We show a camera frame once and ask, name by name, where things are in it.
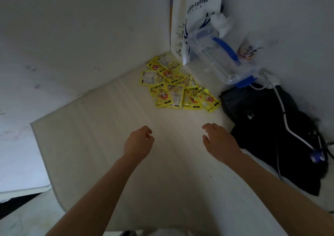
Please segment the luckin coffee logo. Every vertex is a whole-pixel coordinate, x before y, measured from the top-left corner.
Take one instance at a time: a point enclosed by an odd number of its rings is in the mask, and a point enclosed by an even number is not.
[[[194,8],[201,8],[202,5],[206,2],[208,2],[209,0],[199,0],[198,2],[195,2],[194,4],[190,5],[187,11],[187,14],[189,14],[189,12],[191,12]]]

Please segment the cartoon character print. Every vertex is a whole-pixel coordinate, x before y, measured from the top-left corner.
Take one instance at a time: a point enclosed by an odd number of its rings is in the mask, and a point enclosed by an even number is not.
[[[159,66],[158,65],[154,65],[154,66],[152,66],[152,69],[153,70],[159,70]]]
[[[162,90],[162,89],[160,89],[160,94],[158,96],[161,99],[164,99],[164,100],[166,100],[168,98],[168,94],[164,90]]]
[[[192,97],[190,97],[190,100],[192,101],[192,103],[197,103]]]
[[[206,99],[205,100],[212,103],[214,101],[214,98],[211,95],[206,95]]]
[[[172,74],[172,72],[169,71],[169,70],[164,71],[163,75],[164,75],[164,77],[166,77],[166,78],[173,79],[173,77],[172,77],[173,74]]]

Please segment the wall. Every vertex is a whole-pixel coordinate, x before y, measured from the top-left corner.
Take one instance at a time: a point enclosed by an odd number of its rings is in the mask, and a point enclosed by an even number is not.
[[[223,0],[237,19],[238,43],[249,30],[271,31],[277,44],[263,49],[259,63],[276,74],[301,109],[320,118],[334,140],[334,0]]]
[[[0,0],[0,192],[48,183],[30,123],[169,50],[170,0]]]

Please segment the right hand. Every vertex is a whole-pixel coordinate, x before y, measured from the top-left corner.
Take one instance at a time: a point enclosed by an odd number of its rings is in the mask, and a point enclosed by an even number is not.
[[[243,152],[240,150],[235,138],[222,126],[205,124],[202,126],[208,136],[203,135],[203,144],[207,151],[220,162],[230,166]]]
[[[124,144],[124,155],[137,158],[138,162],[141,162],[152,149],[154,137],[150,134],[152,134],[152,130],[146,125],[131,132]]]

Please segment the snack packet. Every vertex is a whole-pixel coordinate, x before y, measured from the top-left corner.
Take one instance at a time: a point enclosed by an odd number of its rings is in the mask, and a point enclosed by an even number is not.
[[[164,69],[162,65],[160,65],[154,58],[151,59],[147,63],[147,67],[153,71],[159,72],[160,70]]]
[[[169,94],[164,82],[151,86],[150,93],[157,108],[173,104],[172,96]]]
[[[194,88],[198,88],[197,82],[190,74],[186,75],[186,78],[182,82],[179,82],[178,84],[184,84],[185,89],[197,90]]]
[[[186,86],[189,85],[189,77],[190,77],[190,74],[185,75],[185,76],[186,76],[186,77],[185,77],[181,82],[179,82],[178,84],[183,84],[184,87],[186,88]]]
[[[168,108],[182,108],[184,85],[183,84],[166,84],[169,94],[172,96],[173,104]]]
[[[186,76],[178,70],[170,71],[162,69],[159,74],[163,76],[170,84],[176,84],[186,78]]]
[[[201,103],[203,107],[209,112],[214,112],[215,109],[220,105],[220,102],[215,99],[204,87],[200,87],[198,91],[195,92],[194,99]]]
[[[194,80],[194,78],[189,74],[189,83],[186,86],[186,89],[198,88],[198,83]]]
[[[142,86],[151,86],[154,84],[159,84],[164,81],[164,78],[153,70],[147,70],[141,72],[139,84]]]
[[[184,109],[201,109],[202,105],[194,100],[195,91],[186,89],[184,91],[183,107]]]
[[[166,52],[161,56],[155,57],[155,60],[159,62],[165,69],[174,71],[179,69],[182,64],[173,56],[171,52]]]

